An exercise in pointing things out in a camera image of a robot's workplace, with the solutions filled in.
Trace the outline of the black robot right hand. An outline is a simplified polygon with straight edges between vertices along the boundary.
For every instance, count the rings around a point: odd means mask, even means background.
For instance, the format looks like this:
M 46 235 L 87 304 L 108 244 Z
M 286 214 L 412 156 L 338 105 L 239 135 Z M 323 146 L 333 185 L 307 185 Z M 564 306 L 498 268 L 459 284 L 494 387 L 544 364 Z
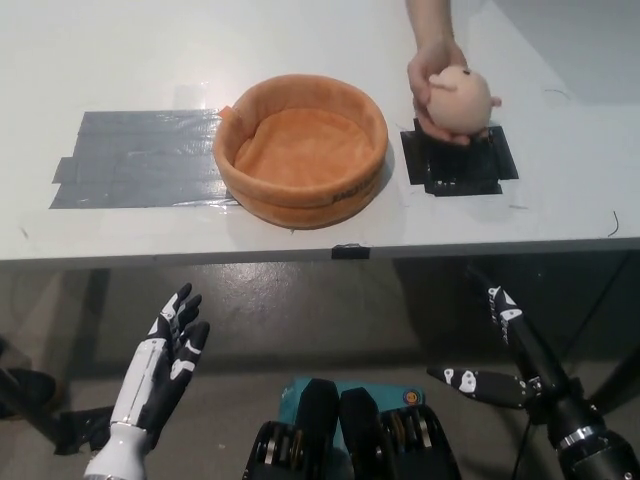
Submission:
M 474 266 L 468 278 L 485 301 L 491 321 L 519 373 L 475 368 L 429 367 L 427 373 L 462 395 L 488 405 L 524 410 L 531 423 L 545 425 L 556 449 L 605 428 L 604 419 L 585 398 L 558 357 L 504 287 Z

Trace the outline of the person's bare hand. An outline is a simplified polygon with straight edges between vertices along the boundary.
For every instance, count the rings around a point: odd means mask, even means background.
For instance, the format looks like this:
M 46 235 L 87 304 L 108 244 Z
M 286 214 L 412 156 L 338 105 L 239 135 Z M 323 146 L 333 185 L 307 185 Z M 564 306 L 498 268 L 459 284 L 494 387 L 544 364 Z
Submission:
M 422 41 L 408 65 L 416 119 L 436 139 L 468 145 L 486 134 L 491 109 L 499 103 L 484 77 L 470 70 L 450 36 Z

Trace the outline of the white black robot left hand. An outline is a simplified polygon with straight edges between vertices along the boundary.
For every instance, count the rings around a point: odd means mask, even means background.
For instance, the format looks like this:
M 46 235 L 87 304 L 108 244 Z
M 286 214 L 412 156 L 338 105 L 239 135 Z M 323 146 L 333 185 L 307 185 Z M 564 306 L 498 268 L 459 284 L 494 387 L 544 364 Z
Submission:
M 133 355 L 111 423 L 160 432 L 190 383 L 210 324 L 199 318 L 200 294 L 187 283 L 162 307 Z

